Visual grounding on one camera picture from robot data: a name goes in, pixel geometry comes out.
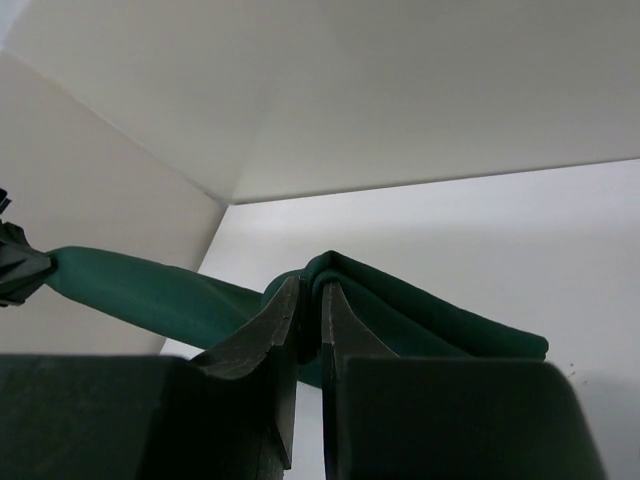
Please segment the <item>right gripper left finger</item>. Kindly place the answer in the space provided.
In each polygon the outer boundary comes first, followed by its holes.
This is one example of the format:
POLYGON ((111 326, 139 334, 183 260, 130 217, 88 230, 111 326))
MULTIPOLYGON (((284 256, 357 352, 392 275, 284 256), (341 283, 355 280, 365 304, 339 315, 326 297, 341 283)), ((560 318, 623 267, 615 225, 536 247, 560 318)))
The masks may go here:
POLYGON ((300 283, 216 347, 1 359, 5 479, 279 479, 292 463, 300 283))

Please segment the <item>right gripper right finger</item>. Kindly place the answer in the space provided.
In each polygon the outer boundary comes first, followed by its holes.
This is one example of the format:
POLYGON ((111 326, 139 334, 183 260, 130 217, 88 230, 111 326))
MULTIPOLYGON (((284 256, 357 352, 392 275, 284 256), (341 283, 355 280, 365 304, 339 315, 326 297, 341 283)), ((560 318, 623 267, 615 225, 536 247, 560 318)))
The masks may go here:
POLYGON ((402 358, 322 299, 325 472, 330 479, 602 479, 566 377, 526 360, 402 358))

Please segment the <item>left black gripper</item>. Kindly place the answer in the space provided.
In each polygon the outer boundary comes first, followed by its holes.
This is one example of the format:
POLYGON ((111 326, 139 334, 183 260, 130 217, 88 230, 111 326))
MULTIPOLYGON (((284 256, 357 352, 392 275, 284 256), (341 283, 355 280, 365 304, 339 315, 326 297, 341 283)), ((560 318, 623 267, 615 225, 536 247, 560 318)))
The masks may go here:
POLYGON ((34 249, 24 230, 1 221, 1 307, 22 305, 54 272, 54 260, 34 249))

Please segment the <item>dark green cloth napkin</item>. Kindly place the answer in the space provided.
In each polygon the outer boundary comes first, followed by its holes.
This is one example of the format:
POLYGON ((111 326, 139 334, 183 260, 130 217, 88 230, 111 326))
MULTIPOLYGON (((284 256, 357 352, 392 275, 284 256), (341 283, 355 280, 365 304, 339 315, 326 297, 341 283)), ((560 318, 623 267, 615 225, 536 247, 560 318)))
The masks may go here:
POLYGON ((397 277, 327 251, 254 291, 179 267, 94 248, 49 252, 48 287, 109 316, 206 350, 230 337, 289 277, 304 282, 312 319, 326 285, 340 285, 353 313, 400 356, 543 361, 546 338, 455 306, 397 277))

